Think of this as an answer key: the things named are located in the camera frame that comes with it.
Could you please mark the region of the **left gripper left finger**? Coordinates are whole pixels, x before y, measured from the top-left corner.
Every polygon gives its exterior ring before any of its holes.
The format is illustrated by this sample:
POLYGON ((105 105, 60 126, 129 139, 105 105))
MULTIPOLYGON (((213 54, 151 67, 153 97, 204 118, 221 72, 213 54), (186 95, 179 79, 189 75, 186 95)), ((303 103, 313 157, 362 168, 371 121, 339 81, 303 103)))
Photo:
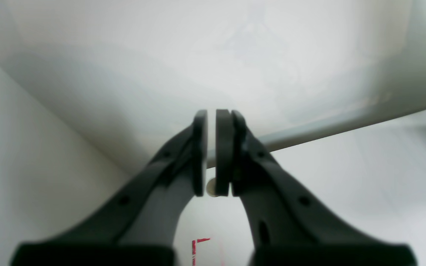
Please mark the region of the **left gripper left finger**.
POLYGON ((13 266, 174 266, 173 240, 189 201, 203 196, 207 111, 167 141, 96 212, 45 241, 21 244, 13 266))

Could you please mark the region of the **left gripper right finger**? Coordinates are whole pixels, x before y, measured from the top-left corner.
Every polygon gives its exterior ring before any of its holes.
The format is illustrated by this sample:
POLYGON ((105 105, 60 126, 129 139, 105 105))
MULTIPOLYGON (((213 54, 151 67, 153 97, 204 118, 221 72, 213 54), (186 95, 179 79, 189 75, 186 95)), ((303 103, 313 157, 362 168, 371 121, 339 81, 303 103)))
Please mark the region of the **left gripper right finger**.
POLYGON ((251 266, 416 266, 406 244, 378 240, 337 216, 287 173, 239 111, 218 109, 215 195, 239 197, 251 266))

